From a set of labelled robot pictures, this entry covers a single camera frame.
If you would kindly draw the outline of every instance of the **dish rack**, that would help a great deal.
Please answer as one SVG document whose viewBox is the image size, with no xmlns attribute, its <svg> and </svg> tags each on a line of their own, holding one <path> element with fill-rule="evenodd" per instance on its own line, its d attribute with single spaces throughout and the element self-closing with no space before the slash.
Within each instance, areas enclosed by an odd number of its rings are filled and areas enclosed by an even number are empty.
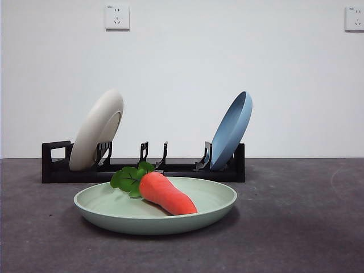
<svg viewBox="0 0 364 273">
<path fill-rule="evenodd" d="M 217 182 L 245 182 L 245 145 L 240 143 L 225 167 L 219 171 L 210 170 L 212 144 L 205 142 L 204 156 L 201 159 L 167 158 L 168 142 L 163 145 L 162 159 L 147 158 L 148 142 L 140 145 L 139 158 L 112 159 L 112 142 L 99 143 L 93 166 L 84 171 L 71 171 L 69 159 L 73 143 L 71 141 L 42 144 L 42 183 L 103 183 L 123 167 L 137 167 L 140 162 L 149 162 L 155 171 L 165 176 L 194 177 Z M 65 158 L 53 159 L 53 149 L 65 148 Z"/>
</svg>

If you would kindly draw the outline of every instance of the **carrot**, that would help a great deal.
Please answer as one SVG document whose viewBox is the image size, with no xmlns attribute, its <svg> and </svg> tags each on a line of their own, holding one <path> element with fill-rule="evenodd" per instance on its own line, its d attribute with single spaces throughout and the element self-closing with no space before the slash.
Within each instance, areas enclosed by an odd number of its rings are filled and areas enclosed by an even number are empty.
<svg viewBox="0 0 364 273">
<path fill-rule="evenodd" d="M 142 197 L 156 203 L 173 215 L 197 213 L 191 199 L 158 172 L 145 174 L 139 185 Z"/>
</svg>

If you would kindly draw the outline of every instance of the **gray floor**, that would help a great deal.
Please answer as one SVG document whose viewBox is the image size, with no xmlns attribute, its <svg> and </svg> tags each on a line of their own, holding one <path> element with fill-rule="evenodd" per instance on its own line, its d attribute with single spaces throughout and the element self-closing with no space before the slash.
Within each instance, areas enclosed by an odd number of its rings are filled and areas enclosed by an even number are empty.
<svg viewBox="0 0 364 273">
<path fill-rule="evenodd" d="M 221 221 L 142 237 L 84 220 L 90 184 L 41 184 L 39 159 L 1 160 L 1 272 L 364 272 L 364 159 L 247 159 Z"/>
</svg>

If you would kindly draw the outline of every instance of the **white plate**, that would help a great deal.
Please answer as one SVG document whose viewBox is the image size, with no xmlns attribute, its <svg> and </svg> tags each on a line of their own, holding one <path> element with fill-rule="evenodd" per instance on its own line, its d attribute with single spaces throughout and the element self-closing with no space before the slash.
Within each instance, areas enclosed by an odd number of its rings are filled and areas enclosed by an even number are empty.
<svg viewBox="0 0 364 273">
<path fill-rule="evenodd" d="M 233 207 L 237 193 L 221 183 L 188 177 L 169 177 L 187 194 L 197 213 L 170 216 L 144 199 L 131 199 L 126 192 L 102 183 L 84 189 L 74 197 L 81 214 L 91 223 L 111 231 L 138 235 L 183 233 L 220 220 Z"/>
<path fill-rule="evenodd" d="M 123 109 L 123 98 L 115 89 L 104 93 L 94 104 L 73 145 L 69 159 L 71 171 L 82 171 L 95 163 L 97 144 L 114 139 Z"/>
</svg>

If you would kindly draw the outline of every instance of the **wall socket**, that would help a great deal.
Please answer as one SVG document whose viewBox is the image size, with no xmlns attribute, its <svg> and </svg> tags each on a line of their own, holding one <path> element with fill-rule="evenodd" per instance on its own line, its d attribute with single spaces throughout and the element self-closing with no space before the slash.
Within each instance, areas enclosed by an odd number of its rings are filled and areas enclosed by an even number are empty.
<svg viewBox="0 0 364 273">
<path fill-rule="evenodd" d="M 345 8 L 345 31 L 364 31 L 364 6 Z"/>
<path fill-rule="evenodd" d="M 129 30 L 129 6 L 107 5 L 104 9 L 106 30 Z"/>
</svg>

